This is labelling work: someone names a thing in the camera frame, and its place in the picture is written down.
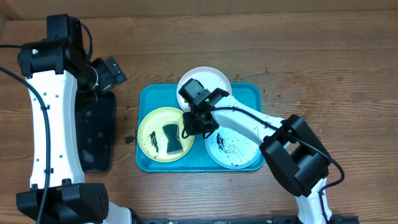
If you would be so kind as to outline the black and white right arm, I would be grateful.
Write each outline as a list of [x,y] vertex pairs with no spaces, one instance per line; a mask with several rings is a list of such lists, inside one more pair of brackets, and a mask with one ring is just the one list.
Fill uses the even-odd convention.
[[345,173],[303,118],[268,116],[227,91],[182,88],[189,104],[183,116],[187,135],[229,128],[256,143],[278,183],[295,196],[301,223],[333,223],[326,189],[340,184]]

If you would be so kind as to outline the yellow-rimmed plate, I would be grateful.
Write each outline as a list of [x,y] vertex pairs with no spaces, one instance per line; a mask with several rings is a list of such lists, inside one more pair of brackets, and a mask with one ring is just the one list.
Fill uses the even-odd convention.
[[[193,146],[195,137],[182,138],[183,111],[173,107],[162,107],[151,111],[139,125],[137,141],[141,151],[150,159],[157,162],[173,162],[181,159]],[[167,138],[162,129],[167,124],[177,124],[180,132],[180,142],[183,152],[168,155]]]

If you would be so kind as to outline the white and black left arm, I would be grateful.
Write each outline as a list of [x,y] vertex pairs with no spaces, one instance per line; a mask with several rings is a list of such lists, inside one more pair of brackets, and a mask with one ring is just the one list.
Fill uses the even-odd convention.
[[88,28],[68,14],[48,16],[47,36],[18,55],[30,95],[34,163],[30,189],[16,195],[18,210],[37,223],[135,223],[130,208],[110,201],[102,183],[87,183],[78,138],[114,139],[113,89],[126,80],[114,58],[92,59]]

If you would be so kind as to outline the green scouring sponge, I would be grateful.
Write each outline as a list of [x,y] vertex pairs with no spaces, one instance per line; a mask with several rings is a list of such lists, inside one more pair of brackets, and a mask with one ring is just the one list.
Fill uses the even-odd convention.
[[179,126],[177,124],[167,124],[163,126],[162,129],[167,138],[167,154],[172,155],[183,152],[183,146],[180,142]]

